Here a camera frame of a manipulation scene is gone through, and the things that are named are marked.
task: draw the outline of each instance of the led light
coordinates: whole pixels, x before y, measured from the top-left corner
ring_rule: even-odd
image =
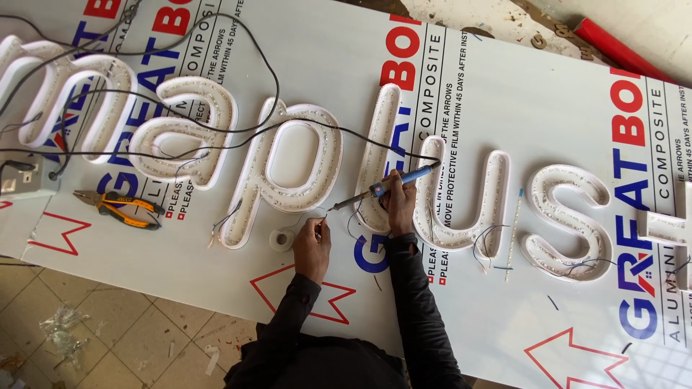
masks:
[[[397,112],[401,104],[401,88],[395,84],[386,84],[380,89],[375,103],[375,112],[370,124],[370,132],[367,137],[375,142],[385,145],[392,144],[394,136],[394,126],[396,125]],[[356,195],[365,192],[372,184],[379,182],[387,175],[385,167],[387,164],[387,154],[389,150],[373,145],[368,142],[365,144],[363,162],[358,173],[356,182]],[[386,233],[390,230],[389,216],[380,207],[379,199],[368,197],[360,202],[354,203],[354,212],[358,221],[374,233]]]
[[[216,82],[202,77],[178,77],[162,82],[156,94],[167,105],[194,100],[209,106],[209,127],[234,130],[238,107],[233,96]],[[166,156],[161,148],[171,142],[190,144],[189,149],[199,147],[228,147],[233,134],[212,131],[196,125],[188,119],[161,117],[142,124],[130,140],[130,150]],[[164,182],[177,179],[191,180],[195,189],[209,190],[221,174],[228,150],[215,148],[197,150],[195,155],[183,159],[165,160],[130,155],[132,165],[142,174]]]
[[[16,84],[23,75],[18,72],[20,69],[60,54],[62,49],[56,46],[50,42],[22,45],[17,37],[5,38],[0,44],[0,71],[4,71],[0,86]],[[62,115],[64,103],[73,87],[82,80],[94,76],[102,77],[106,81],[107,89],[137,92],[138,84],[134,71],[123,61],[109,55],[88,55],[78,60],[63,57],[48,64],[45,72],[43,84],[23,121],[31,121],[39,112],[43,114],[38,120],[20,127],[18,131],[19,142],[31,148],[40,147],[46,142]],[[101,108],[84,137],[81,151],[114,150],[135,99],[135,96],[129,94],[105,93]],[[84,158],[91,163],[100,164],[106,163],[110,156],[84,155]]]
[[[259,122],[269,115],[273,104],[274,98],[264,102]],[[225,247],[241,248],[248,241],[257,210],[260,208],[260,197],[281,212],[304,213],[317,208],[331,192],[341,165],[343,135],[341,131],[317,123],[290,120],[299,118],[338,126],[334,116],[322,107],[310,104],[287,107],[284,102],[278,101],[276,111],[266,126],[289,121],[278,129],[269,130],[253,138],[228,213],[239,203],[240,208],[224,223],[220,232],[220,240]],[[271,171],[272,164],[287,162],[278,161],[275,155],[279,140],[291,142],[291,138],[282,137],[282,133],[295,126],[310,129],[317,135],[318,151],[307,181],[295,188],[285,188],[270,180],[268,172]]]
[[[444,164],[445,143],[439,136],[429,136],[421,144],[420,155],[434,156]],[[419,168],[429,164],[429,160],[420,159]],[[413,225],[421,239],[428,245],[442,251],[461,251],[473,247],[476,239],[490,226],[503,224],[504,213],[507,209],[507,190],[509,184],[509,155],[496,150],[491,152],[485,161],[484,182],[480,186],[480,203],[478,216],[468,228],[455,230],[445,226],[435,209],[435,199],[439,189],[442,169],[435,169],[430,174],[418,178],[416,189],[416,209],[413,214]],[[489,231],[484,239],[483,249],[480,245],[475,248],[476,255],[485,260],[498,255],[502,237],[511,230],[495,228]]]
[[[576,258],[560,254],[541,236],[528,234],[522,238],[524,256],[547,275],[568,282],[591,281],[610,269],[612,243],[606,230],[597,221],[564,206],[555,198],[558,188],[578,194],[586,204],[602,208],[610,203],[608,188],[595,175],[569,165],[550,165],[539,169],[529,179],[529,206],[548,224],[578,237],[582,252]]]
[[[692,264],[690,260],[690,244],[692,230],[687,223],[692,217],[692,183],[679,181],[676,183],[676,208],[680,217],[661,215],[655,212],[638,211],[637,233],[640,238],[659,244],[670,244],[677,247],[675,286],[680,291],[692,293]]]

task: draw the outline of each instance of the red arrow outline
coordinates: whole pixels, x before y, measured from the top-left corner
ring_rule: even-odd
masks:
[[[256,290],[256,291],[259,293],[259,295],[262,297],[262,300],[264,300],[264,302],[266,302],[266,304],[269,306],[269,308],[271,309],[271,311],[274,312],[274,313],[276,313],[276,308],[274,308],[274,306],[271,304],[271,302],[269,302],[269,299],[264,295],[264,293],[262,293],[262,291],[260,290],[260,288],[257,286],[257,283],[258,283],[259,281],[262,281],[262,280],[265,279],[265,278],[269,278],[269,277],[271,277],[272,275],[281,273],[282,271],[286,271],[286,270],[288,270],[288,269],[290,269],[290,268],[292,268],[292,267],[295,267],[295,264],[290,264],[290,265],[288,265],[288,266],[286,266],[286,267],[282,267],[282,268],[279,269],[279,270],[272,271],[271,273],[268,273],[268,274],[262,275],[262,276],[260,276],[260,277],[257,277],[257,278],[255,278],[254,280],[250,280],[250,284],[253,286],[253,288],[255,288],[255,290]],[[333,318],[333,317],[331,317],[331,316],[325,316],[325,315],[322,315],[322,314],[315,314],[315,313],[313,313],[313,312],[310,312],[310,315],[311,315],[311,316],[318,317],[318,318],[323,318],[323,319],[327,319],[327,320],[331,320],[331,321],[336,321],[337,323],[342,323],[342,324],[348,325],[348,324],[349,324],[348,319],[346,319],[346,316],[344,316],[344,314],[341,313],[341,310],[339,310],[339,308],[336,307],[336,304],[334,304],[334,302],[336,302],[337,300],[341,300],[341,299],[344,298],[344,297],[348,297],[348,296],[352,295],[353,293],[356,293],[356,290],[355,290],[355,289],[348,288],[348,287],[342,287],[342,286],[340,286],[340,285],[332,284],[332,283],[329,283],[329,282],[323,282],[322,284],[323,284],[323,285],[327,285],[328,287],[334,287],[334,288],[337,288],[337,289],[341,289],[341,290],[346,291],[346,293],[341,294],[341,295],[339,295],[339,296],[336,296],[335,298],[332,298],[331,300],[328,300],[328,301],[327,301],[327,302],[329,303],[329,305],[331,305],[331,307],[334,308],[334,311],[340,316],[340,318]]]
[[[76,223],[76,224],[81,224],[81,226],[79,226],[79,227],[77,227],[77,228],[75,228],[75,229],[73,229],[73,230],[70,230],[70,231],[67,231],[67,232],[61,234],[61,235],[62,235],[62,239],[65,239],[65,242],[67,242],[67,245],[70,246],[70,249],[71,249],[71,250],[68,251],[68,250],[66,250],[66,249],[64,249],[64,248],[60,248],[60,247],[56,247],[56,246],[51,246],[50,244],[45,244],[45,243],[36,242],[35,240],[29,240],[29,241],[27,241],[27,243],[28,243],[28,244],[33,244],[33,245],[35,245],[35,246],[41,246],[41,247],[49,248],[50,250],[59,251],[59,252],[61,252],[61,253],[66,253],[66,254],[71,254],[71,255],[79,255],[79,253],[78,253],[77,250],[75,249],[74,245],[72,245],[72,242],[71,242],[70,239],[67,237],[67,235],[69,235],[69,234],[71,234],[71,233],[76,233],[76,232],[79,231],[79,230],[83,230],[83,229],[85,229],[85,228],[91,227],[91,223],[86,223],[85,221],[79,221],[79,220],[70,219],[69,217],[60,216],[60,215],[56,215],[56,214],[54,214],[54,213],[49,213],[49,212],[44,212],[44,215],[50,216],[50,217],[54,217],[54,218],[56,218],[56,219],[62,219],[62,220],[66,220],[66,221],[71,221],[71,222]]]
[[[532,350],[534,350],[534,349],[536,349],[536,348],[538,348],[538,347],[540,347],[540,346],[542,346],[542,345],[544,345],[544,344],[546,344],[546,343],[548,343],[548,342],[550,342],[550,341],[552,341],[552,340],[554,340],[554,339],[557,339],[557,338],[559,338],[560,336],[562,336],[562,335],[564,335],[564,334],[566,334],[566,333],[568,333],[568,332],[570,333],[570,344],[569,344],[569,347],[576,348],[576,349],[580,349],[580,350],[585,350],[585,351],[591,351],[591,352],[595,352],[595,353],[597,353],[597,354],[613,356],[613,357],[615,357],[615,358],[620,359],[619,362],[616,362],[616,363],[614,363],[614,364],[608,366],[607,368],[603,369],[603,371],[604,371],[604,372],[605,372],[605,373],[606,373],[606,374],[618,385],[617,388],[614,387],[614,386],[601,385],[600,383],[595,383],[595,382],[590,382],[590,381],[584,381],[584,380],[582,380],[582,379],[572,378],[572,377],[567,377],[567,387],[566,387],[566,388],[563,388],[562,386],[560,386],[560,384],[557,382],[557,380],[555,380],[555,378],[553,378],[553,376],[550,375],[550,373],[548,373],[548,371],[536,360],[536,358],[534,358],[534,356],[531,355],[531,351],[532,351]],[[588,347],[577,346],[577,345],[575,345],[575,344],[572,342],[572,337],[573,337],[573,335],[574,335],[574,327],[570,327],[570,328],[566,329],[565,331],[562,331],[561,333],[559,333],[559,334],[557,334],[557,335],[551,336],[551,337],[549,337],[548,339],[545,339],[545,340],[542,341],[542,342],[539,342],[539,343],[537,343],[537,344],[535,344],[535,345],[532,345],[531,347],[529,347],[529,348],[527,348],[527,349],[524,349],[524,352],[529,356],[529,358],[531,358],[531,360],[532,360],[536,365],[538,365],[538,367],[545,373],[545,375],[547,375],[548,378],[550,378],[550,380],[553,381],[553,383],[554,383],[558,388],[560,388],[560,389],[570,389],[570,385],[572,384],[572,381],[574,381],[574,382],[579,382],[579,383],[585,383],[585,384],[587,384],[587,385],[596,386],[596,387],[598,387],[598,388],[605,388],[605,389],[625,389],[625,387],[622,386],[622,384],[620,383],[620,381],[618,381],[617,379],[615,379],[615,377],[614,377],[612,374],[610,374],[610,371],[611,371],[612,369],[616,368],[617,366],[620,366],[621,364],[627,362],[627,361],[629,360],[629,358],[628,358],[627,356],[622,356],[622,355],[618,355],[618,354],[611,354],[611,353],[609,353],[609,352],[604,352],[604,351],[600,351],[600,350],[594,350],[594,349],[588,348]]]

